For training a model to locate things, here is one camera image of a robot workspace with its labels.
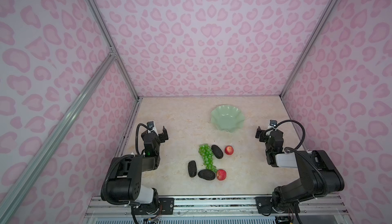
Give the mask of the green grape bunch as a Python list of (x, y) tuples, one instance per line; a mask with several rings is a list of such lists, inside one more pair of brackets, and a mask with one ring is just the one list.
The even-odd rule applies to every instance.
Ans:
[(199, 146), (199, 154), (203, 159), (203, 163), (207, 170), (211, 170), (214, 173), (217, 172), (216, 166), (213, 164), (214, 153), (208, 144), (202, 144)]

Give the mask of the dark avocado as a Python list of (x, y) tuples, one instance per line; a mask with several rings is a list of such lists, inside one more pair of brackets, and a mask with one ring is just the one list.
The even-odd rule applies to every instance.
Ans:
[(212, 170), (204, 169), (198, 172), (198, 177), (207, 181), (212, 181), (215, 179), (216, 174)]
[(189, 176), (194, 178), (198, 173), (196, 162), (194, 160), (190, 161), (187, 168)]
[(222, 158), (223, 158), (224, 154), (223, 154), (223, 152), (222, 152), (222, 150), (220, 149), (219, 146), (213, 144), (213, 145), (211, 146), (211, 150), (212, 150), (214, 156), (215, 156), (217, 159), (222, 159)]

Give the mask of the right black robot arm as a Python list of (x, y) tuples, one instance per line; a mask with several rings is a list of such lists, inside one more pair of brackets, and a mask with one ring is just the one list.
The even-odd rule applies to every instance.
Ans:
[(266, 130), (257, 128), (256, 131), (256, 139), (265, 144), (268, 165), (297, 169), (299, 173), (297, 180), (276, 187), (270, 197), (256, 197), (258, 213), (264, 216), (286, 212), (298, 215), (300, 203), (316, 200), (345, 188), (342, 175), (324, 150), (300, 150), (306, 131), (300, 122), (292, 122), (302, 131), (300, 142), (294, 148), (284, 146), (284, 133), (279, 130), (284, 122), (271, 120)]

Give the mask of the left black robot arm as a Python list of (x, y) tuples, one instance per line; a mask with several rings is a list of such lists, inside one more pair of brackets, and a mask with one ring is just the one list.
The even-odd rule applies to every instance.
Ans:
[(160, 164), (160, 146), (168, 140), (165, 128), (158, 133), (153, 121), (138, 124), (135, 148), (142, 138), (144, 150), (135, 155), (123, 155), (112, 159), (101, 188), (101, 199), (111, 205), (131, 206), (132, 211), (140, 210), (146, 214), (160, 211), (159, 196), (155, 188), (142, 185), (143, 172), (154, 171)]

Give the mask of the red apple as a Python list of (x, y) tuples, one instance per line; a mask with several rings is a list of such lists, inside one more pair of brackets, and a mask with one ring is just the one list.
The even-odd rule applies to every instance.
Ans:
[(225, 153), (227, 154), (227, 155), (233, 155), (233, 153), (234, 153), (234, 148), (232, 147), (232, 146), (226, 146), (225, 147)]
[(216, 178), (217, 178), (219, 181), (225, 180), (226, 177), (227, 177), (227, 173), (226, 173), (225, 170), (220, 169), (220, 170), (218, 170), (218, 171), (216, 172)]

